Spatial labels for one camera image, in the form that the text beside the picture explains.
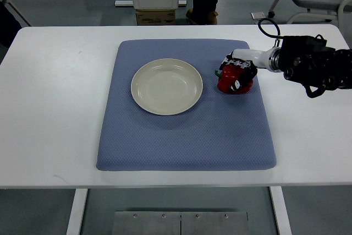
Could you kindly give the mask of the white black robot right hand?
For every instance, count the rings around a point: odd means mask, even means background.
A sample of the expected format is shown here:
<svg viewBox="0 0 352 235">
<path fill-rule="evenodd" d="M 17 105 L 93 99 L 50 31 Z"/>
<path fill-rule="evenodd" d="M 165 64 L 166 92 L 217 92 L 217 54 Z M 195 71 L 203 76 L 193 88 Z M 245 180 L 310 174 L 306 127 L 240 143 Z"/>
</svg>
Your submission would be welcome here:
<svg viewBox="0 0 352 235">
<path fill-rule="evenodd" d="M 272 48 L 268 51 L 236 49 L 225 57 L 218 70 L 221 71 L 228 64 L 234 64 L 256 71 L 258 69 L 267 69 L 271 72 L 279 72 L 277 63 L 279 53 L 279 48 Z"/>
</svg>

